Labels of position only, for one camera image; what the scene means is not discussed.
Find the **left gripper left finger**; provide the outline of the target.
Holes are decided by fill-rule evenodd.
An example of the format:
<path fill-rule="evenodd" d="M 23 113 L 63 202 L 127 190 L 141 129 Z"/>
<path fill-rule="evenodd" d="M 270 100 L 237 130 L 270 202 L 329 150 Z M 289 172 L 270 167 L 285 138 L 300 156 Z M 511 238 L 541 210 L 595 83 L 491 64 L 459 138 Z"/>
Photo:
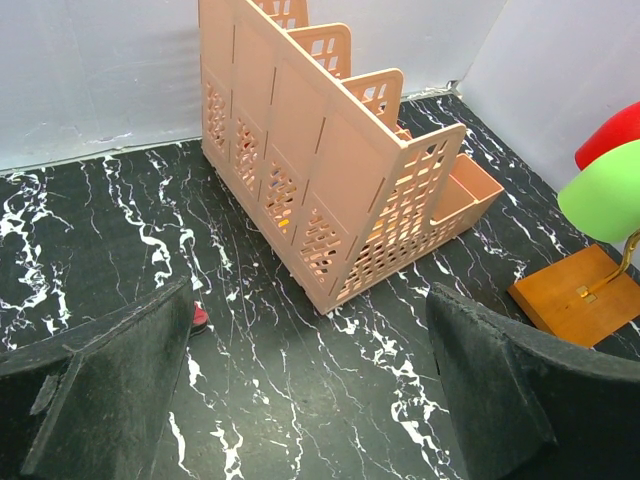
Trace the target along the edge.
<path fill-rule="evenodd" d="M 3 353 L 2 478 L 150 478 L 193 318 L 182 277 Z"/>

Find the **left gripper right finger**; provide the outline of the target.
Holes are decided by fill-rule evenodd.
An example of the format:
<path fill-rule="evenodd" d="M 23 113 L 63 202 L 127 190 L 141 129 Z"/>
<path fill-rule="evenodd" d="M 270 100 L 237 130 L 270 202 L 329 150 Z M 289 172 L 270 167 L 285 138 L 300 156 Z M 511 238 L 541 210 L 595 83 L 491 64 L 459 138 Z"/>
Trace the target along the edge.
<path fill-rule="evenodd" d="M 636 479 L 639 364 L 434 283 L 429 337 L 472 479 Z"/>

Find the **green plastic wine glass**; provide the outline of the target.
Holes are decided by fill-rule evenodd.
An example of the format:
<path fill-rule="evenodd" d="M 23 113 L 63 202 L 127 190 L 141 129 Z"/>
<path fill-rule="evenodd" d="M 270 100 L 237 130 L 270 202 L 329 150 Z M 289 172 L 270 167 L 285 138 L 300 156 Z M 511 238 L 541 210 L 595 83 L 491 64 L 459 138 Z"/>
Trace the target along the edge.
<path fill-rule="evenodd" d="M 558 206 L 582 233 L 616 244 L 639 229 L 639 142 L 598 157 L 557 196 Z"/>

